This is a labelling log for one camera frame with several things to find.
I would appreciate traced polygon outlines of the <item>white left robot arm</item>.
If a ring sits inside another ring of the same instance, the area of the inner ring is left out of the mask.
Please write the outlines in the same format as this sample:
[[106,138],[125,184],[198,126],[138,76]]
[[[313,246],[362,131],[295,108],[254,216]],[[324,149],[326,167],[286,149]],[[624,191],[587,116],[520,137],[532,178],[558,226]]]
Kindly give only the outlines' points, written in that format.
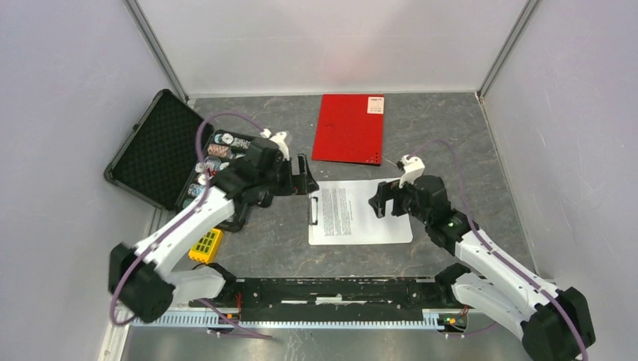
[[159,319],[171,305],[210,299],[230,305],[236,286],[215,268],[175,271],[181,257],[210,229],[234,213],[239,205],[257,205],[268,196],[305,196],[317,191],[305,155],[298,155],[293,173],[286,132],[256,138],[242,158],[209,180],[196,197],[160,230],[129,247],[115,246],[109,255],[108,291],[112,295],[113,324],[126,325],[115,313],[121,304],[143,323]]

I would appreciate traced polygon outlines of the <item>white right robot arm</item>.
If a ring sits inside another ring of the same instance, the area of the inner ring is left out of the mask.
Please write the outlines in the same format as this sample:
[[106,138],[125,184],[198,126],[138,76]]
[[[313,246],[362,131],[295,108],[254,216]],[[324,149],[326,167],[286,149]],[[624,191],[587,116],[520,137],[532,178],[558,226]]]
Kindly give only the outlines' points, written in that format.
[[457,259],[435,277],[436,301],[474,308],[509,330],[533,360],[588,359],[596,341],[588,301],[574,287],[562,290],[525,268],[479,225],[452,207],[440,177],[382,181],[369,204],[376,217],[409,215],[430,240]]

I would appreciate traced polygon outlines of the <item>red folder black inside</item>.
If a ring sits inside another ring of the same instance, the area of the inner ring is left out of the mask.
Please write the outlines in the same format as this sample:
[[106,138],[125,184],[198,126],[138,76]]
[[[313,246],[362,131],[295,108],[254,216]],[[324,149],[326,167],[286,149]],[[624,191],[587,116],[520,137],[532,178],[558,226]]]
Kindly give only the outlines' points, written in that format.
[[382,94],[324,94],[311,158],[380,166],[384,101]]

